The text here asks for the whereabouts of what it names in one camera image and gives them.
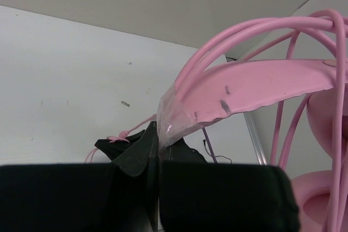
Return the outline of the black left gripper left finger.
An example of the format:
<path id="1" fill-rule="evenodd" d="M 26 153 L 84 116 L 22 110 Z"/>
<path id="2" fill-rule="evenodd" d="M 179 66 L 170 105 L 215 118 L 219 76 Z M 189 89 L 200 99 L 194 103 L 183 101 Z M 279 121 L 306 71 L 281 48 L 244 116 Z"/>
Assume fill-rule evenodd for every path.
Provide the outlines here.
<path id="1" fill-rule="evenodd" d="M 109 163 L 1 167 L 1 231 L 157 231 L 151 122 Z"/>

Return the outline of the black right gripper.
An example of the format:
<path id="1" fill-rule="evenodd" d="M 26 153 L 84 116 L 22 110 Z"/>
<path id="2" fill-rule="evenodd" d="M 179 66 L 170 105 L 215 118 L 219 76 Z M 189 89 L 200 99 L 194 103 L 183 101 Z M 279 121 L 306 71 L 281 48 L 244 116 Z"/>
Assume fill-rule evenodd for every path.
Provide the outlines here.
<path id="1" fill-rule="evenodd" d="M 126 141 L 110 143 L 108 139 L 99 139 L 96 141 L 95 147 L 113 161 L 135 144 L 142 137 L 144 132 L 145 130 L 142 130 L 129 136 L 129 143 Z M 167 147 L 166 156 L 167 159 L 171 161 L 207 162 L 204 156 L 196 149 L 189 147 L 184 139 L 180 139 L 174 145 Z"/>

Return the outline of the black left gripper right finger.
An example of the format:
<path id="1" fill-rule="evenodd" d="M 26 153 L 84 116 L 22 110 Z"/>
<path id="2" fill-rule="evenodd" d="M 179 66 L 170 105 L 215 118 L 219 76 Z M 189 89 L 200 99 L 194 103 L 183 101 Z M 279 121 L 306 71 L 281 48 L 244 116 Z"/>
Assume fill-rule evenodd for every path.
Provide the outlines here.
<path id="1" fill-rule="evenodd" d="M 165 231 L 299 231 L 299 207 L 278 167 L 208 163 L 184 140 L 161 151 Z"/>

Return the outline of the pink headphones with cable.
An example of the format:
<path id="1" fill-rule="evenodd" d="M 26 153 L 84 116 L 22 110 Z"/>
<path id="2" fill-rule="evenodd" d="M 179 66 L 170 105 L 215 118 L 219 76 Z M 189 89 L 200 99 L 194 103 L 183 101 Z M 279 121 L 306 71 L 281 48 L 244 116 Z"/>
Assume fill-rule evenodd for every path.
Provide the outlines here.
<path id="1" fill-rule="evenodd" d="M 187 62 L 162 97 L 161 151 L 222 119 L 277 104 L 269 166 L 283 172 L 303 112 L 332 158 L 329 171 L 290 180 L 299 231 L 347 231 L 347 18 L 334 10 L 308 17 L 263 18 L 220 33 Z"/>

